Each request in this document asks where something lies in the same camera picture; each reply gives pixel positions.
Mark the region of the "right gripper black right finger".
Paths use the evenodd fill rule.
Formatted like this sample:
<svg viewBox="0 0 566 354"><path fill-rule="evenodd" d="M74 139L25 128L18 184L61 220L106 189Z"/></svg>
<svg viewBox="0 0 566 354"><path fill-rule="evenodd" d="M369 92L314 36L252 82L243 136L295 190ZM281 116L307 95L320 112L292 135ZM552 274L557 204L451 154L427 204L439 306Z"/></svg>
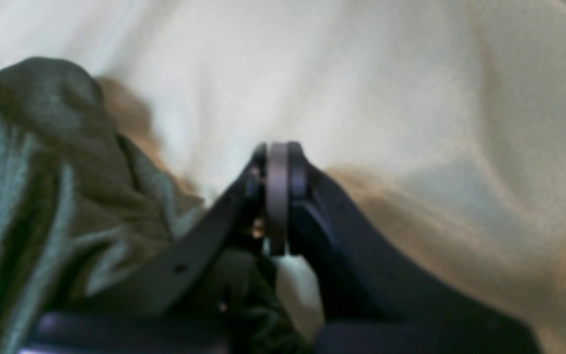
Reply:
<svg viewBox="0 0 566 354"><path fill-rule="evenodd" d="M422 269L350 197L287 143L289 250L319 282L316 354L538 354L518 320Z"/></svg>

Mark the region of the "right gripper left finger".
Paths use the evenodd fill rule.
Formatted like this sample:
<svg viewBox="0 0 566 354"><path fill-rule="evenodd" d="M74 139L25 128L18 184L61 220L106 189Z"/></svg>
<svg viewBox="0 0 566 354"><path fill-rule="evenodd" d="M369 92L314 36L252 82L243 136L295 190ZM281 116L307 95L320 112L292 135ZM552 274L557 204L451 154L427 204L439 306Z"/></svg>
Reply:
<svg viewBox="0 0 566 354"><path fill-rule="evenodd" d="M47 311L21 354L242 354L238 313L261 255L287 251L289 147L261 144L176 244L89 298Z"/></svg>

